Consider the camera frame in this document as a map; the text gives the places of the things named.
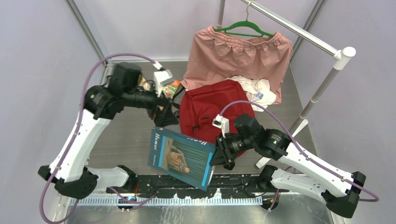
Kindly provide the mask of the silver white clothes rack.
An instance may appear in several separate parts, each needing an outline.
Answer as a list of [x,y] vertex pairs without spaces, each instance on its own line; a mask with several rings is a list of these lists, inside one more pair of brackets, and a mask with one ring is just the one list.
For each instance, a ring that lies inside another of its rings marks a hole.
[[[334,43],[326,41],[323,35],[313,33],[313,25],[321,14],[322,9],[327,4],[327,0],[256,0],[263,7],[292,22],[296,26],[304,29],[320,40],[335,46]],[[245,20],[246,4],[240,0],[216,0],[218,8],[218,18],[216,25],[228,26],[236,21]],[[293,53],[290,58],[290,64],[287,69],[284,83],[282,85],[282,103],[280,105],[271,105],[269,109],[276,115],[287,127],[299,118],[299,114],[303,108],[310,103],[319,86],[324,83],[326,76],[330,72],[335,63],[335,59],[315,46],[313,43],[305,40],[299,35],[293,33],[287,28],[281,26],[269,17],[261,14],[255,9],[249,9],[249,21],[256,23],[266,32],[279,31],[283,36],[293,42]],[[312,106],[308,112],[308,125],[297,134],[297,141],[312,153],[316,153],[322,157],[322,149],[317,145],[317,141],[313,137],[313,127],[315,123],[312,116],[314,112],[318,112],[320,107],[324,105],[324,95],[333,90],[334,85],[327,87],[322,92],[318,101]],[[258,120],[263,121],[265,127],[281,129],[279,124],[273,120],[266,112],[255,112]]]

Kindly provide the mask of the teal Humor book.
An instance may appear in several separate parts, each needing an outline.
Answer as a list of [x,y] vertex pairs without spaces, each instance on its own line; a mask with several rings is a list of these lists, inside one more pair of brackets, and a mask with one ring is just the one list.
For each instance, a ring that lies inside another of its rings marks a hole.
[[206,189],[214,172],[216,146],[163,128],[151,129],[148,165],[185,183]]

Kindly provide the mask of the white crumpled cloth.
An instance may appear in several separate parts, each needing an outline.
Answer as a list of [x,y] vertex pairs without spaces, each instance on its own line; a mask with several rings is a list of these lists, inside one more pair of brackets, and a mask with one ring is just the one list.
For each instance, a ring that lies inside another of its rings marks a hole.
[[238,82],[249,101],[267,108],[276,101],[276,94],[270,90],[270,83],[266,79],[250,79],[244,76],[228,78]]

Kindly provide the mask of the green clothes hanger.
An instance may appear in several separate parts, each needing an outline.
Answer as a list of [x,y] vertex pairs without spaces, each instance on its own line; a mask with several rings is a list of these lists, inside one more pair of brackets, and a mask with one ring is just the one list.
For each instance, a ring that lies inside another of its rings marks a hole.
[[[233,23],[232,25],[225,27],[225,28],[215,28],[215,32],[223,32],[224,34],[229,34],[229,35],[237,35],[237,36],[246,36],[246,37],[274,37],[274,34],[265,32],[259,28],[259,26],[251,21],[248,20],[249,18],[249,7],[252,5],[254,1],[250,0],[247,8],[246,8],[246,18],[244,21],[238,21]],[[255,33],[237,33],[233,32],[234,29],[236,28],[248,28],[251,29],[252,31],[255,31]]]

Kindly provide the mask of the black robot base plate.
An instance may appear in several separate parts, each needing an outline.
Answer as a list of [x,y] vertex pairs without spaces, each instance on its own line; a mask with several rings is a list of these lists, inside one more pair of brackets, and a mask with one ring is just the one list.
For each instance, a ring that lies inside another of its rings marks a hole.
[[170,175],[138,175],[126,187],[114,187],[121,194],[148,198],[156,196],[170,199],[213,198],[218,192],[221,199],[254,198],[266,193],[275,193],[276,189],[262,182],[258,174],[214,174],[206,189],[185,183]]

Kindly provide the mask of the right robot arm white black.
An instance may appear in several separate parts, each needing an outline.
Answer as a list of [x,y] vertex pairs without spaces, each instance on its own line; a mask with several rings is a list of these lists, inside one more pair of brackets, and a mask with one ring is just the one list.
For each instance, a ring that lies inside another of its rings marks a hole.
[[366,180],[363,173],[349,173],[330,165],[292,142],[286,133],[265,129],[248,114],[235,118],[236,133],[229,132],[229,120],[220,115],[213,119],[212,125],[221,129],[221,134],[215,139],[216,150],[210,165],[232,170],[237,155],[252,149],[264,158],[280,161],[305,174],[291,174],[265,165],[258,179],[262,190],[298,192],[323,203],[339,216],[352,218]]

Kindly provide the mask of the orange treehouse book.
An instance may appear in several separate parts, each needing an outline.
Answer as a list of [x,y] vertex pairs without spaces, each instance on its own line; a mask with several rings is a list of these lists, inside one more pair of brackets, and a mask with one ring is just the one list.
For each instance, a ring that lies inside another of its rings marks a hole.
[[165,86],[162,88],[162,91],[164,93],[164,95],[167,98],[173,98],[174,95],[177,92],[177,89],[179,88],[180,82],[178,80],[175,80],[174,82],[172,82],[171,84]]

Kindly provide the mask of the pink skirt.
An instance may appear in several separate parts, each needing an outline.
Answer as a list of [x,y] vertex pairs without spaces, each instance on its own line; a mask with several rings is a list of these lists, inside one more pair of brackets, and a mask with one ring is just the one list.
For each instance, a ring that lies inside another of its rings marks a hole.
[[282,102],[281,86],[289,67],[293,43],[275,32],[273,37],[243,39],[215,31],[198,31],[192,39],[187,69],[181,81],[187,90],[221,82],[233,76],[269,81],[276,104]]

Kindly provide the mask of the green treehouse book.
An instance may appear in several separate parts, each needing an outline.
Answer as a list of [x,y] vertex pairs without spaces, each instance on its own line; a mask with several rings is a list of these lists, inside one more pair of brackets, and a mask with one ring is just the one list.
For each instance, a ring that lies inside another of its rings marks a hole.
[[146,80],[143,76],[141,76],[141,81],[139,86],[146,91],[150,91],[152,89],[152,80]]

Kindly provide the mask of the red backpack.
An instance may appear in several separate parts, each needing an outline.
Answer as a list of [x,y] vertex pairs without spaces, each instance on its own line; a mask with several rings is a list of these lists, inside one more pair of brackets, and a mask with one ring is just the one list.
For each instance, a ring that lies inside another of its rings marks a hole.
[[179,107],[181,133],[189,137],[215,144],[221,130],[212,125],[229,103],[248,98],[239,82],[231,79],[193,89],[181,82],[186,92]]

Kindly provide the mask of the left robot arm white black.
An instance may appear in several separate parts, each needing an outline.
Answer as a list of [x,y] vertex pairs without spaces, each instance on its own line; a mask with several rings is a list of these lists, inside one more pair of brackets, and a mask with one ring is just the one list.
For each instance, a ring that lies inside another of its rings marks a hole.
[[126,166],[90,168],[87,162],[99,136],[125,107],[145,109],[156,127],[178,124],[172,112],[172,100],[163,92],[175,78],[160,64],[156,63],[155,67],[149,90],[140,85],[141,67],[122,62],[113,67],[105,84],[86,91],[82,111],[78,113],[68,141],[51,164],[38,170],[43,179],[54,184],[58,193],[84,199],[96,190],[111,187],[126,193],[135,189],[136,174]]

